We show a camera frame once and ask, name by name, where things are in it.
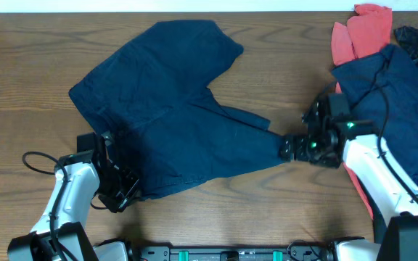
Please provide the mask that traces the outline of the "navy blue shorts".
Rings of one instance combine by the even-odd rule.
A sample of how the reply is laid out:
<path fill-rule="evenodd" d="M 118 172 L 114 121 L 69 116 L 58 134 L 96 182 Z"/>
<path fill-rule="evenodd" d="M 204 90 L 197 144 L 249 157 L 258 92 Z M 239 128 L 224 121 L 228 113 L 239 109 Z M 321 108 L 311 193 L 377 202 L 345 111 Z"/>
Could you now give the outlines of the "navy blue shorts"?
<path fill-rule="evenodd" d="M 210 83 L 243 52 L 211 20 L 157 22 L 74 85 L 70 99 L 143 199 L 277 166 L 282 137 L 264 117 L 214 98 Z"/>

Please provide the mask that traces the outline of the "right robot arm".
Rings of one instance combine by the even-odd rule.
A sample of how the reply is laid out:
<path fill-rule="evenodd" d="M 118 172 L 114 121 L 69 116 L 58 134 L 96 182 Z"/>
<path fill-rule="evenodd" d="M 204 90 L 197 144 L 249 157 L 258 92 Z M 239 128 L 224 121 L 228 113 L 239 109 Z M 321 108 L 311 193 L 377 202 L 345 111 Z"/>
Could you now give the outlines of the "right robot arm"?
<path fill-rule="evenodd" d="M 280 156 L 348 170 L 369 205 L 381 240 L 337 239 L 319 260 L 418 260 L 418 186 L 399 165 L 370 120 L 355 120 L 345 105 L 318 101 L 303 116 L 306 134 L 287 134 Z"/>

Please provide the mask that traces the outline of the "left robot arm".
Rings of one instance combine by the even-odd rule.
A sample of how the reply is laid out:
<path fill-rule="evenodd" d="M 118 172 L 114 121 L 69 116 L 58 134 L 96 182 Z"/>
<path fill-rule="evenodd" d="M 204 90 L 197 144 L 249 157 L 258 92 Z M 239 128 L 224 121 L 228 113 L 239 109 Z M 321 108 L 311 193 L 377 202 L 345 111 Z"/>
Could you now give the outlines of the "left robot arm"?
<path fill-rule="evenodd" d="M 85 232 L 92 201 L 123 212 L 140 197 L 139 177 L 119 161 L 114 137 L 87 133 L 77 137 L 77 152 L 54 159 L 56 182 L 39 221 L 30 233 L 10 241 L 10 260 L 132 260 L 127 241 L 110 239 L 94 246 Z"/>

